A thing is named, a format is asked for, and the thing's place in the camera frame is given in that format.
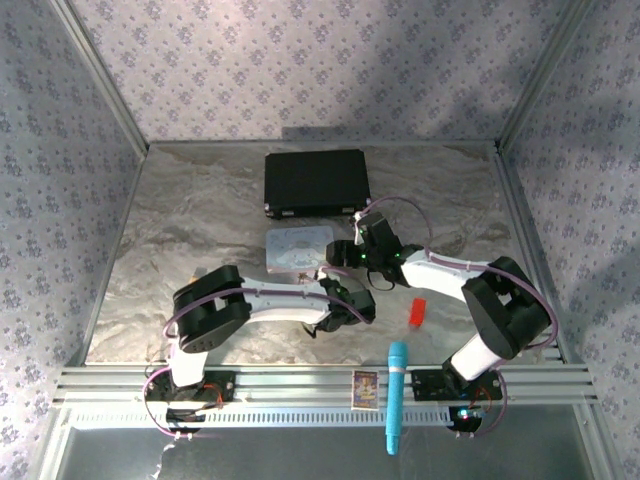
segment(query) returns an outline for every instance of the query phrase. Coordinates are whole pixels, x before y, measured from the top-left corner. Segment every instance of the small red object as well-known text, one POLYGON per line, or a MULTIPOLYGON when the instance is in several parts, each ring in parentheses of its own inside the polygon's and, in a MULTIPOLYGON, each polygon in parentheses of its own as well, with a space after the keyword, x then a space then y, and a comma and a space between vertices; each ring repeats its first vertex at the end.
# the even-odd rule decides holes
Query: small red object
POLYGON ((414 298, 413 304, 411 305, 411 314, 409 315, 409 325, 420 328, 426 312, 427 301, 424 298, 414 298))

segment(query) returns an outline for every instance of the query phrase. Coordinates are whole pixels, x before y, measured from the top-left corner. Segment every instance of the cable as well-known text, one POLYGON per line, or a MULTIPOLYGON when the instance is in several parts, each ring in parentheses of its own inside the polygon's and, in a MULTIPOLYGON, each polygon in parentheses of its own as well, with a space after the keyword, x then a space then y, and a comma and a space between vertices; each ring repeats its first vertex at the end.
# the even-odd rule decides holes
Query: cable
POLYGON ((378 205, 380 205, 383 202, 388 202, 390 200, 399 200, 401 202, 408 203, 409 205, 412 205, 416 210, 418 210, 418 212, 420 213, 420 215, 424 219, 425 223, 427 224, 427 228, 429 229, 429 239, 428 240, 429 240, 429 243, 431 243, 433 241, 433 227, 431 226, 431 220, 429 219, 429 216, 425 213, 425 211, 422 210, 422 208, 420 208, 420 205, 418 205, 416 202, 414 202, 413 200, 411 200, 409 198, 402 197, 400 195, 388 195, 386 197, 382 197, 382 198, 379 198, 378 200, 375 200, 375 201, 371 202, 367 206, 367 208, 362 210, 362 213, 366 215, 373 208, 377 207, 378 205))
POLYGON ((208 403, 206 404, 204 407, 202 407, 200 410, 198 410, 198 412, 196 412, 196 415, 199 412, 202 412, 204 410, 209 410, 211 408, 222 408, 224 406, 224 399, 222 398, 222 389, 216 385, 215 383, 205 383, 202 388, 204 390, 215 390, 216 393, 218 394, 218 399, 215 401, 215 403, 208 403))
POLYGON ((149 414, 149 418, 151 418, 151 421, 153 423, 155 423, 155 425, 158 428, 158 430, 160 430, 162 433, 164 433, 165 435, 167 435, 169 437, 174 437, 175 438, 176 437, 176 433, 173 433, 172 431, 170 431, 169 429, 163 427, 162 425, 160 425, 158 423, 158 421, 155 419, 155 417, 151 413, 151 410, 149 409, 149 404, 147 403, 147 390, 149 389, 149 385, 151 385, 151 383, 156 378, 158 378, 160 375, 162 375, 163 373, 167 373, 169 371, 171 371, 171 367, 170 366, 166 366, 166 367, 162 367, 159 370, 156 370, 151 375, 149 375, 149 378, 147 378, 147 380, 144 382, 144 385, 142 387, 142 402, 144 403, 144 408, 146 408, 147 413, 149 414))
POLYGON ((498 380, 500 380, 500 389, 502 390, 502 408, 500 409, 500 413, 493 421, 493 423, 484 430, 480 430, 479 432, 470 435, 470 437, 472 438, 482 437, 484 435, 487 435, 488 433, 493 432, 496 428, 498 428, 498 425, 500 425, 500 423, 502 422, 505 413, 507 413, 507 382, 504 380, 504 376, 502 375, 502 372, 500 370, 495 370, 495 372, 498 375, 498 380))
POLYGON ((390 292, 391 290, 396 288, 396 282, 389 282, 391 284, 391 286, 389 288, 378 288, 378 287, 376 287, 373 284, 373 282, 371 281, 371 270, 369 270, 369 269, 367 269, 367 280, 369 281, 369 285, 371 285, 371 288, 373 288, 374 290, 377 290, 378 292, 390 292))
POLYGON ((366 323, 367 325, 370 325, 372 323, 372 320, 367 320, 366 318, 364 318, 364 316, 355 308, 353 308, 352 305, 349 305, 347 302, 345 302, 344 300, 341 300, 339 298, 335 298, 335 297, 330 297, 329 295, 325 295, 324 293, 316 293, 316 292, 305 292, 305 291, 296 291, 296 290, 260 290, 257 288, 242 288, 242 287, 238 287, 238 288, 229 288, 227 290, 222 290, 220 292, 214 292, 211 293, 209 295, 205 295, 204 297, 196 300, 195 302, 190 303, 189 305, 187 305, 186 307, 178 310, 168 321, 167 323, 165 323, 164 328, 162 329, 162 334, 170 339, 170 340, 175 340, 178 338, 178 335, 174 335, 174 334, 170 334, 169 333, 169 329, 175 325, 175 323, 182 318, 183 316, 185 316, 187 313, 189 313, 190 311, 194 310, 195 308, 198 308, 202 305, 204 305, 205 303, 211 302, 212 300, 215 300, 216 298, 220 298, 220 297, 226 297, 228 295, 234 295, 237 293, 246 293, 246 294, 252 294, 252 295, 267 295, 267 296, 282 296, 282 297, 302 297, 302 298, 318 298, 320 300, 326 300, 332 303, 336 303, 338 305, 340 305, 341 307, 346 308, 347 310, 349 310, 349 312, 356 317, 358 320, 360 320, 363 323, 366 323))
POLYGON ((467 409, 468 409, 468 410, 471 410, 471 408, 473 408, 473 406, 476 404, 476 402, 477 402, 477 401, 478 401, 478 399, 480 398, 480 394, 481 394, 481 393, 484 393, 485 397, 487 397, 487 400, 489 400, 489 406, 488 406, 488 408, 487 408, 486 410, 483 408, 484 413, 489 413, 489 412, 491 411, 491 405, 492 405, 492 403, 493 403, 493 400, 492 400, 492 398, 491 398, 491 395, 489 394, 489 391, 488 391, 486 388, 482 387, 482 386, 480 386, 480 387, 478 387, 478 388, 476 389, 476 396, 475 396, 475 397, 474 397, 474 399, 471 401, 471 403, 469 404, 469 406, 467 407, 467 409))

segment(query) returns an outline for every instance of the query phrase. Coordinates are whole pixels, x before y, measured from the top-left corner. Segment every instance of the blue cylinder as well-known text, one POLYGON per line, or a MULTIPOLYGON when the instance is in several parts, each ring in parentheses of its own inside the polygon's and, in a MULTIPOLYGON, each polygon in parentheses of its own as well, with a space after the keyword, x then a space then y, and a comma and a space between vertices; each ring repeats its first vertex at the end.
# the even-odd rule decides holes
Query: blue cylinder
POLYGON ((387 398, 387 452, 396 455, 402 434, 402 402, 404 374, 409 363, 409 348, 404 342, 394 342, 389 348, 389 391, 387 398))

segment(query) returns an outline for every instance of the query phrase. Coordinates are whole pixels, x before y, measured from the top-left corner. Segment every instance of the metal frame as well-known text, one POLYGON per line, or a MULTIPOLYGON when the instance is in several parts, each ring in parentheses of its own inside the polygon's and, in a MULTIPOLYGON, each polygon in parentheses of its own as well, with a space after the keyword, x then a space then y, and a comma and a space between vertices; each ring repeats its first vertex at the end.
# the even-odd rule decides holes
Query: metal frame
MULTIPOLYGON (((515 168, 506 162, 502 155, 491 153, 490 150, 488 152, 493 159, 495 178, 504 199, 504 206, 509 212, 512 230, 523 254, 525 271, 553 309, 561 312, 562 308, 555 295, 551 271, 544 258, 538 232, 535 225, 529 222, 529 204, 524 196, 520 178, 515 168)), ((558 332, 557 343, 565 361, 581 362, 565 339, 562 329, 558 332)), ((622 463, 613 445, 600 404, 574 405, 574 413, 595 478, 624 478, 622 463)))
POLYGON ((133 205, 133 199, 135 197, 136 191, 138 190, 138 182, 140 181, 140 176, 142 175, 142 169, 144 168, 145 160, 146 160, 146 154, 141 158, 138 168, 136 170, 136 173, 134 174, 133 185, 131 186, 131 190, 129 191, 129 196, 127 197, 127 203, 125 204, 124 212, 122 213, 122 217, 120 218, 120 224, 118 226, 118 231, 116 232, 116 240, 111 247, 111 251, 109 252, 109 260, 107 261, 107 266, 102 276, 102 281, 100 282, 100 288, 98 289, 98 296, 96 298, 96 302, 93 304, 93 309, 91 310, 91 316, 89 317, 89 324, 87 325, 87 329, 84 332, 84 337, 82 338, 82 344, 80 345, 80 348, 76 351, 76 353, 73 355, 73 358, 70 360, 69 365, 73 365, 73 366, 84 365, 87 359, 87 355, 89 353, 89 347, 91 346, 91 339, 93 338, 93 331, 96 327, 96 323, 98 323, 98 316, 100 315, 102 302, 107 292, 107 287, 109 286, 111 271, 113 270, 113 266, 116 263, 116 257, 118 256, 118 249, 120 248, 120 241, 122 240, 122 235, 124 234, 124 229, 127 225, 127 219, 129 218, 131 205, 133 205))
POLYGON ((594 0, 572 0, 567 3, 560 15, 558 25, 553 30, 536 66, 533 67, 532 74, 527 79, 520 98, 502 127, 498 137, 501 154, 506 155, 513 146, 515 138, 526 123, 540 94, 546 88, 551 75, 571 43, 571 39, 594 3, 594 0))
MULTIPOLYGON (((41 439, 42 451, 32 470, 33 479, 54 479, 62 465, 67 443, 74 432, 94 428, 154 428, 143 409, 140 387, 145 365, 102 365, 66 368, 53 398, 49 428, 41 439)), ((209 367, 207 370, 235 370, 234 401, 209 415, 205 426, 238 427, 354 427, 384 424, 388 374, 386 366, 366 367, 378 371, 380 412, 351 412, 352 369, 350 366, 307 367, 244 366, 209 367)), ((437 369, 439 366, 410 366, 437 369)), ((585 365, 505 365, 511 405, 574 405, 591 408, 597 402, 591 376, 585 365)), ((405 376, 404 403, 407 426, 449 424, 448 406, 460 402, 413 400, 410 374, 405 376)), ((150 405, 158 420, 163 404, 150 405)), ((583 426, 587 432, 600 432, 583 426)), ((607 475, 600 463, 592 469, 596 478, 607 475)))
POLYGON ((477 150, 478 153, 484 151, 487 143, 492 139, 475 140, 176 140, 167 142, 153 142, 157 148, 179 147, 189 145, 194 147, 247 147, 247 146, 287 146, 299 148, 327 148, 328 146, 340 147, 453 147, 477 150))
POLYGON ((102 93, 107 105, 116 117, 120 127, 124 131, 131 146, 136 151, 138 157, 147 153, 149 145, 144 139, 144 135, 131 115, 124 99, 120 95, 113 79, 100 54, 93 45, 87 29, 84 27, 75 7, 68 0, 49 0, 53 10, 58 14, 60 21, 65 26, 72 43, 76 46, 80 57, 84 61, 93 81, 102 93))

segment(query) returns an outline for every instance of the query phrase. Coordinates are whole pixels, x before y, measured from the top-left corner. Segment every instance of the marble surface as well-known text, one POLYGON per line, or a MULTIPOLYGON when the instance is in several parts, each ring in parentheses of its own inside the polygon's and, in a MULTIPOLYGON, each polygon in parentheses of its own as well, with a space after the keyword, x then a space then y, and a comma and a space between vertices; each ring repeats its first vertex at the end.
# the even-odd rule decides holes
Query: marble surface
MULTIPOLYGON (((336 148, 339 145, 326 145, 336 148)), ((470 260, 515 255, 483 154, 444 146, 361 147, 374 198, 413 198, 432 218, 439 253, 470 260)), ((102 304, 88 362, 163 359, 161 336, 172 294, 197 267, 237 264, 240 273, 278 281, 265 268, 265 234, 272 228, 329 225, 349 238, 347 217, 276 222, 263 212, 263 165, 282 145, 152 146, 134 197, 102 304)), ((408 205, 381 208, 405 243, 426 239, 421 217, 408 205)), ((210 353, 210 363, 383 364, 389 344, 409 343, 410 361, 441 363, 474 333, 466 305, 430 291, 396 287, 373 292, 372 325, 340 328, 311 339, 295 323, 251 324, 210 353), (414 297, 429 302, 418 331, 408 328, 414 297)))

